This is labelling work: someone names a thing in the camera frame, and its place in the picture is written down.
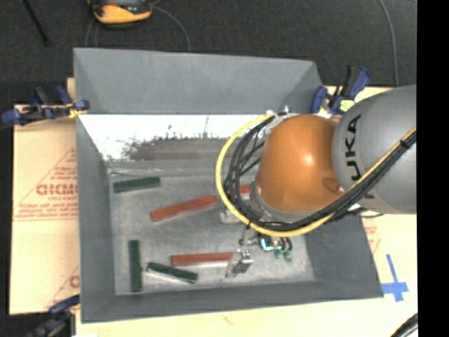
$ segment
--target black cable on floor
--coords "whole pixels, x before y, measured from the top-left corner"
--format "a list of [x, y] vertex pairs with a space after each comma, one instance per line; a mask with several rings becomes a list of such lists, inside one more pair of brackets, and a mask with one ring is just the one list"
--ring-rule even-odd
[[39, 19], [37, 18], [36, 14], [34, 13], [34, 10], [31, 7], [31, 5], [29, 4], [28, 0], [22, 0], [22, 1], [23, 1], [23, 4], [25, 5], [25, 8], [27, 8], [29, 16], [33, 20], [34, 25], [36, 26], [37, 31], [41, 35], [42, 42], [43, 42], [44, 46], [46, 46], [46, 47], [53, 46], [53, 42], [50, 40], [50, 38], [47, 36], [45, 31], [43, 30], [43, 27], [42, 27], [41, 23], [39, 22]]

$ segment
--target yellow cable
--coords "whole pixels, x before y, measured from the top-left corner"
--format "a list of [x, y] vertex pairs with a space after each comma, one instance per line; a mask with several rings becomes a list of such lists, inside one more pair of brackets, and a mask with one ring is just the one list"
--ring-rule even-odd
[[[218, 194], [219, 194], [221, 200], [223, 201], [224, 205], [231, 211], [231, 213], [234, 216], [236, 216], [245, 225], [250, 225], [251, 228], [253, 228], [254, 230], [256, 230], [256, 231], [258, 231], [258, 232], [260, 232], [262, 234], [265, 234], [265, 235], [268, 235], [268, 236], [272, 236], [272, 237], [299, 236], [301, 234], [306, 234], [308, 232], [311, 232], [312, 230], [315, 230], [317, 227], [319, 227], [322, 224], [324, 224], [326, 221], [328, 221], [330, 218], [332, 218], [333, 213], [330, 213], [329, 215], [321, 218], [320, 220], [317, 220], [317, 221], [315, 221], [313, 223], [308, 224], [307, 226], [298, 228], [296, 230], [291, 230], [291, 231], [273, 231], [273, 230], [267, 229], [265, 227], [261, 227], [261, 226], [255, 225], [254, 223], [250, 224], [249, 219], [246, 216], [244, 216], [243, 214], [241, 214], [240, 211], [237, 210], [236, 207], [229, 201], [229, 199], [226, 196], [226, 192], [223, 190], [223, 186], [222, 186], [221, 170], [222, 170], [222, 164], [223, 164], [223, 160], [225, 159], [225, 155], [226, 155], [227, 150], [231, 147], [232, 143], [246, 129], [250, 128], [253, 125], [259, 124], [259, 123], [261, 123], [261, 122], [263, 122], [265, 120], [268, 120], [272, 116], [273, 116], [273, 114], [266, 114], [266, 115], [257, 117], [256, 119], [254, 119], [252, 121], [249, 121], [247, 124], [242, 126], [239, 130], [234, 132], [231, 135], [231, 137], [228, 138], [228, 140], [224, 144], [224, 146], [221, 149], [220, 154], [218, 155], [218, 158], [217, 158], [217, 166], [215, 167], [215, 184], [217, 185]], [[414, 128], [412, 128], [412, 129], [410, 129], [409, 132], [407, 132], [404, 135], [403, 140], [406, 139], [408, 136], [410, 136], [415, 131], [416, 131], [416, 126]], [[401, 144], [401, 141], [397, 142], [386, 154], [384, 154], [384, 156], [381, 159], [379, 159], [378, 162], [376, 162], [366, 173], [364, 173], [363, 176], [356, 183], [354, 183], [348, 191], [351, 191], [358, 184], [363, 182], [368, 177], [368, 175], [370, 175], [370, 173], [373, 170], [375, 170], [400, 144]]]

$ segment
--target red bar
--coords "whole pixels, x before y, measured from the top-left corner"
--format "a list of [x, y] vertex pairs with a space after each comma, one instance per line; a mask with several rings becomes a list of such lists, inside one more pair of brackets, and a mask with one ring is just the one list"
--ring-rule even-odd
[[242, 198], [249, 199], [252, 187], [251, 185], [242, 185], [240, 186], [240, 194]]
[[159, 210], [154, 210], [150, 213], [149, 217], [153, 221], [160, 221], [166, 218], [172, 218], [181, 216], [186, 213], [194, 213], [205, 209], [211, 209], [218, 202], [218, 198], [214, 195], [208, 195], [200, 197], [199, 199], [193, 199], [180, 204], [164, 207]]
[[233, 252], [193, 253], [170, 257], [172, 266], [202, 265], [204, 263], [228, 263]]

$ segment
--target green bar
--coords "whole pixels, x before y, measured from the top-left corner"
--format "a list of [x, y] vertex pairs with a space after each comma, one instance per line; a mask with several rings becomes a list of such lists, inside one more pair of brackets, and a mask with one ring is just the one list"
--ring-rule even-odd
[[128, 241], [129, 271], [131, 292], [142, 290], [142, 266], [140, 265], [140, 243], [132, 239]]
[[195, 284], [198, 279], [198, 274], [180, 268], [175, 268], [161, 263], [150, 262], [147, 266], [147, 272], [156, 272], [173, 279], [178, 279], [183, 282]]
[[153, 188], [161, 185], [161, 179], [158, 176], [138, 178], [135, 180], [119, 181], [114, 183], [114, 192], [127, 192], [134, 190], [143, 190], [145, 188]]

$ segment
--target black cable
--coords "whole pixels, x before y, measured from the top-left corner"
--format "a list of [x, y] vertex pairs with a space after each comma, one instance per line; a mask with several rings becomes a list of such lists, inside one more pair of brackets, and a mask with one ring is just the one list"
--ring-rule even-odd
[[407, 319], [392, 335], [391, 337], [407, 337], [418, 330], [418, 313], [416, 312], [412, 317]]
[[31, 5], [29, 4], [28, 0], [22, 0], [22, 2], [25, 5], [25, 8], [27, 9], [27, 11], [29, 13], [29, 16], [33, 20], [33, 23], [36, 26], [37, 31], [41, 35], [42, 42], [43, 42], [44, 46], [46, 46], [46, 47], [53, 46], [53, 42], [50, 40], [50, 38], [47, 36], [45, 31], [43, 30], [43, 27], [42, 27], [41, 23], [39, 22], [39, 19], [37, 18], [36, 13], [34, 13], [34, 10], [31, 7]]

